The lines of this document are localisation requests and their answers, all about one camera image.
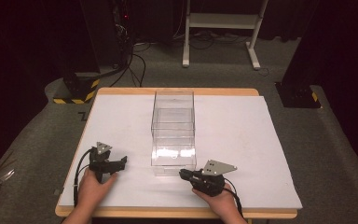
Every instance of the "dark curtain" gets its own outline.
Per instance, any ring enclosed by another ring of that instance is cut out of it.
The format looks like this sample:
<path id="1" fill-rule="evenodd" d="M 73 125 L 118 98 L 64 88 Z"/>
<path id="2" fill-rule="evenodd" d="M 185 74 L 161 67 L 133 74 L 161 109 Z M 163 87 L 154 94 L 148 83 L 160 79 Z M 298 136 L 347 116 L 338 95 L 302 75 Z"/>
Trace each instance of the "dark curtain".
<path id="1" fill-rule="evenodd" d="M 335 19 L 330 32 L 327 60 L 316 84 L 323 87 L 327 99 L 358 155 L 358 0 L 321 1 Z"/>
<path id="2" fill-rule="evenodd" d="M 269 0 L 259 37 L 295 40 L 307 30 L 318 0 Z"/>
<path id="3" fill-rule="evenodd" d="M 41 8 L 39 1 L 0 1 L 0 159 L 46 105 L 46 85 L 61 76 Z"/>

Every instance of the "power cord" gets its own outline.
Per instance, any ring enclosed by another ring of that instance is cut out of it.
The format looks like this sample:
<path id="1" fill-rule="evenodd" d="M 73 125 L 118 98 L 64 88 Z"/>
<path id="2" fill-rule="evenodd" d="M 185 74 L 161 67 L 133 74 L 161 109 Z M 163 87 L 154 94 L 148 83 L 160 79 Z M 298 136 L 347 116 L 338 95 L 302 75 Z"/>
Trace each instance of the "power cord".
<path id="1" fill-rule="evenodd" d="M 132 63 L 132 58 L 133 56 L 139 58 L 142 60 L 142 63 L 144 64 L 144 71 L 142 72 L 142 75 L 141 75 L 141 79 L 139 80 L 139 78 L 135 75 L 135 73 L 131 70 L 130 66 L 131 66 L 131 63 Z M 133 84 L 136 86 L 136 83 L 135 83 L 135 80 L 134 78 L 136 78 L 139 82 L 139 87 L 143 87 L 143 82 L 144 82 L 144 77 L 145 77 L 145 70 L 146 70 L 146 63 L 145 63 L 145 60 L 144 58 L 142 58 L 141 56 L 139 56 L 138 54 L 134 54 L 133 53 L 133 48 L 132 48 L 132 51 L 131 51 L 131 57 L 130 57 L 130 61 L 129 63 L 127 64 L 126 68 L 124 69 L 124 71 L 121 73 L 121 75 L 118 77 L 118 79 L 116 79 L 115 82 L 113 82 L 109 87 L 113 87 L 116 83 L 118 83 L 121 78 L 124 76 L 124 74 L 127 72 L 127 70 L 130 70 L 131 72 L 131 78 L 132 78 L 132 82 Z"/>
<path id="2" fill-rule="evenodd" d="M 200 48 L 197 47 L 195 45 L 191 45 L 190 47 L 192 47 L 193 49 L 207 49 L 209 47 L 211 47 L 214 43 L 217 44 L 237 44 L 237 43 L 241 43 L 241 42 L 245 42 L 247 41 L 250 36 L 246 36 L 245 38 L 241 38 L 240 35 L 234 35 L 234 36 L 230 36 L 233 37 L 232 40 L 222 40 L 222 38 L 227 38 L 228 36 L 224 36 L 224 35 L 213 35 L 213 33 L 209 30 L 206 31 L 200 31 L 195 35 L 192 35 L 192 37 L 196 37 L 197 40 L 199 41 L 203 41 L 203 42 L 210 42 L 210 44 L 207 47 L 204 48 Z"/>
<path id="3" fill-rule="evenodd" d="M 89 154 L 90 152 L 92 151 L 92 148 L 87 150 L 83 156 L 81 157 L 80 161 L 79 161 L 79 164 L 77 165 L 77 168 L 76 168 L 76 173 L 75 173 L 75 180 L 74 180 L 74 207 L 77 206 L 77 195 L 78 195 L 78 178 L 79 178 L 79 174 L 80 174 L 80 171 L 83 170 L 85 167 L 83 167 L 81 170 L 80 170 L 80 165 L 81 163 L 83 162 L 84 158 L 87 156 L 87 154 Z"/>
<path id="4" fill-rule="evenodd" d="M 234 197 L 234 200 L 235 200 L 235 204 L 237 205 L 238 212 L 243 217 L 242 204 L 241 204 L 240 197 L 238 197 L 238 195 L 237 195 L 237 190 L 235 189 L 235 186 L 232 184 L 231 181 L 229 181 L 226 178 L 225 178 L 225 180 L 228 181 L 228 183 L 232 186 L 232 188 L 234 188 L 234 191 L 232 191 L 231 189 L 226 189 L 226 188 L 223 188 L 223 190 L 228 191 L 230 194 L 232 194 L 232 196 Z"/>
<path id="5" fill-rule="evenodd" d="M 147 41 L 147 42 L 144 42 L 144 43 L 136 43 L 134 46 L 142 46 L 142 45 L 147 45 L 147 46 L 144 49 L 137 49 L 137 50 L 134 50 L 133 52 L 142 52 L 142 51 L 145 51 L 147 49 L 150 49 L 150 47 L 152 46 L 152 43 L 150 41 Z"/>
<path id="6" fill-rule="evenodd" d="M 177 34 L 179 33 L 180 27 L 182 26 L 182 20 L 183 20 L 183 15 L 185 14 L 185 0 L 182 0 L 182 12 L 181 12 L 181 17 L 179 20 L 179 25 L 178 25 L 178 29 L 176 30 L 175 34 L 173 35 L 173 38 L 175 38 L 177 36 Z"/>

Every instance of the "white metal frame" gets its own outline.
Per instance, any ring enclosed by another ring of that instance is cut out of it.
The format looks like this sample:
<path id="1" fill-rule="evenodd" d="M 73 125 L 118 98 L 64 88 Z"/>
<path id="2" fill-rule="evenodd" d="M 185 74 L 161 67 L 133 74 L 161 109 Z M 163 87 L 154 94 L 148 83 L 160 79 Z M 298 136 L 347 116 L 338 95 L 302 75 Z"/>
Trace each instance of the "white metal frame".
<path id="1" fill-rule="evenodd" d="M 246 49 L 249 52 L 254 70 L 260 69 L 260 63 L 255 55 L 255 41 L 264 18 L 264 12 L 269 0 L 263 0 L 260 12 L 257 15 L 239 15 L 239 14 L 211 14 L 211 13 L 191 13 L 190 0 L 187 0 L 186 9 L 186 33 L 183 51 L 183 67 L 190 66 L 190 47 L 189 35 L 190 27 L 205 28 L 228 28 L 228 29 L 252 29 L 252 39 L 246 42 Z"/>

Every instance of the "wooden table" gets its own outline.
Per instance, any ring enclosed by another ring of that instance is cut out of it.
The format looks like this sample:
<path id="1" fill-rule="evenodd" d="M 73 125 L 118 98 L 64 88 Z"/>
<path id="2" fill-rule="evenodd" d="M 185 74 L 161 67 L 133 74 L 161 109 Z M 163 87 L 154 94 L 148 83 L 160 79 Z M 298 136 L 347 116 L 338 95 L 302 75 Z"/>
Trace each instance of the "wooden table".
<path id="1" fill-rule="evenodd" d="M 254 90 L 254 89 L 210 89 L 210 88 L 101 88 L 101 89 L 99 89 L 96 99 L 95 99 L 95 102 L 94 102 L 94 105 L 93 105 L 93 108 L 90 111 L 89 119 L 86 124 L 85 130 L 83 132 L 82 138 L 80 140 L 79 146 L 77 148 L 74 160 L 72 162 L 71 169 L 70 169 L 68 176 L 65 180 L 64 187 L 68 189 L 67 190 L 68 192 L 64 191 L 63 194 L 66 195 L 66 198 L 70 197 L 71 193 L 73 193 L 71 190 L 72 185 L 73 185 L 73 175 L 71 175 L 71 174 L 74 173 L 74 170 L 77 167 L 79 157 L 81 157 L 83 155 L 83 153 L 88 149 L 88 148 L 84 148 L 84 146 L 83 146 L 83 145 L 85 145 L 84 141 L 87 141 L 87 138 L 89 138 L 89 135 L 91 134 L 91 133 L 88 133 L 88 131 L 90 131 L 90 129 L 92 129 L 92 128 L 95 129 L 95 127 L 93 127 L 93 122 L 94 122 L 93 119 L 97 119 L 97 118 L 94 118 L 93 116 L 97 116 L 99 114 L 98 111 L 102 110 L 101 107 L 103 107 L 102 103 L 98 102 L 99 97 L 100 96 L 110 96 L 110 95 L 115 95 L 115 96 L 118 96 L 118 95 L 154 95 L 155 91 L 157 91 L 157 90 L 159 90 L 159 91 L 161 91 L 161 90 L 167 90 L 167 91 L 183 91 L 183 90 L 188 91 L 188 90 L 191 90 L 194 92 L 195 97 L 197 95 L 256 96 L 256 97 L 258 96 L 258 91 Z M 197 131 L 197 129 L 198 128 L 197 128 L 197 115 L 196 115 L 196 131 Z M 134 158 L 134 156 L 132 156 L 132 157 L 129 156 L 129 162 L 127 164 L 126 170 L 119 173 L 119 180 L 118 180 L 117 184 L 120 183 L 121 181 L 123 181 L 123 182 L 127 181 L 126 177 L 128 177 L 131 174 L 131 172 L 135 172 L 136 168 L 130 166 L 130 162 L 131 162 L 132 158 Z M 188 182 L 181 180 L 180 183 L 187 184 L 188 187 L 191 189 L 191 186 L 189 186 Z M 117 187 L 117 189 L 115 189 L 115 186 L 116 186 L 116 184 L 114 185 L 114 189 L 113 189 L 114 193 L 112 193 L 112 195 L 118 196 L 118 195 L 120 195 L 119 189 L 118 189 L 118 187 Z M 73 204 L 69 204 L 69 203 L 65 204 L 63 202 L 63 201 L 65 201 L 63 194 L 61 195 L 59 202 L 57 203 L 56 214 L 57 214 L 57 216 L 60 216 L 60 217 L 67 217 L 73 210 Z M 100 207 L 98 207 L 96 209 L 96 211 L 94 212 L 93 216 L 94 217 L 161 217 L 161 218 L 163 218 L 163 217 L 216 218 L 217 217 L 209 209 L 209 207 L 207 205 L 194 206 L 194 207 L 183 207 L 183 206 L 180 206 L 180 207 L 157 206 L 156 207 L 156 206 L 143 206 L 143 205 L 142 206 L 138 206 L 138 205 L 128 206 L 127 204 L 123 205 L 123 206 L 121 206 L 121 205 L 109 206 L 107 204 L 109 204 L 109 203 L 102 204 Z M 292 207 L 280 207 L 280 208 L 273 208 L 273 207 L 272 208 L 271 207 L 270 208 L 267 208 L 267 207 L 266 208 L 263 208 L 263 207 L 247 208 L 244 206 L 242 208 L 242 212 L 243 212 L 244 217 L 246 217 L 246 218 L 264 218 L 264 219 L 294 218 L 297 215 L 297 210 L 300 209 L 301 206 L 302 206 L 301 203 L 299 203 L 299 205 L 296 205 L 294 207 L 292 206 Z"/>

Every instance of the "clear plastic box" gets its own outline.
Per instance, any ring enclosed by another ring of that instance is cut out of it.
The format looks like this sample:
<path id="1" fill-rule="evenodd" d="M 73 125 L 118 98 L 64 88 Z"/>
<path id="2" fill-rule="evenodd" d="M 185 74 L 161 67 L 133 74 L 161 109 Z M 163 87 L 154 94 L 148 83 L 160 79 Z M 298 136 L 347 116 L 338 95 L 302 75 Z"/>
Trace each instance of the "clear plastic box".
<path id="1" fill-rule="evenodd" d="M 193 91 L 156 91 L 151 131 L 155 175 L 196 168 Z"/>

